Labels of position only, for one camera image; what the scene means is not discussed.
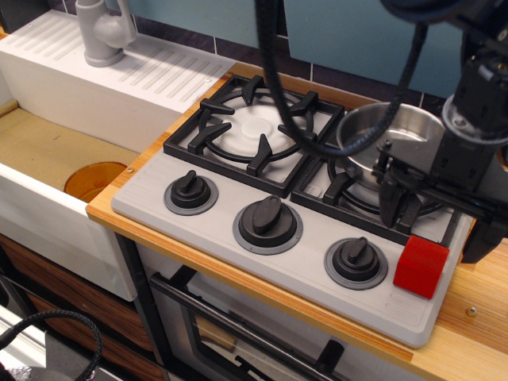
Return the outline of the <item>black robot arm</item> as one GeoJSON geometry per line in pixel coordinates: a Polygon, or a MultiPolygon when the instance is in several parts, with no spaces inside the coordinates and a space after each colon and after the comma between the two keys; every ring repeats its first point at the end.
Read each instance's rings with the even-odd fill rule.
{"type": "Polygon", "coordinates": [[[408,193],[475,219],[462,261],[475,264],[507,237],[507,3],[385,1],[417,26],[446,21],[463,32],[460,81],[442,110],[443,128],[422,143],[379,145],[373,173],[381,220],[393,225],[408,193]]]}

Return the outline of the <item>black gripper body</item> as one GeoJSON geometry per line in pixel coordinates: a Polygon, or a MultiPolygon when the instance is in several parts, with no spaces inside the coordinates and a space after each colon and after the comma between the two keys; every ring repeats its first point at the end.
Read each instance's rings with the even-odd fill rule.
{"type": "Polygon", "coordinates": [[[425,142],[385,140],[372,174],[390,172],[406,192],[419,193],[476,219],[507,221],[507,169],[495,146],[443,133],[425,142]]]}

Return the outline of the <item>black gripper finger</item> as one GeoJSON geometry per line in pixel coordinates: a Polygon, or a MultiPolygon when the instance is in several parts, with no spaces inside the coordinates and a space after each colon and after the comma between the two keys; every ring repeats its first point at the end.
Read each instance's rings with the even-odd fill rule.
{"type": "Polygon", "coordinates": [[[399,181],[390,173],[386,173],[379,190],[379,216],[381,222],[391,228],[399,214],[406,191],[399,181]]]}
{"type": "Polygon", "coordinates": [[[461,262],[476,264],[507,237],[507,221],[477,219],[464,245],[461,262]]]}

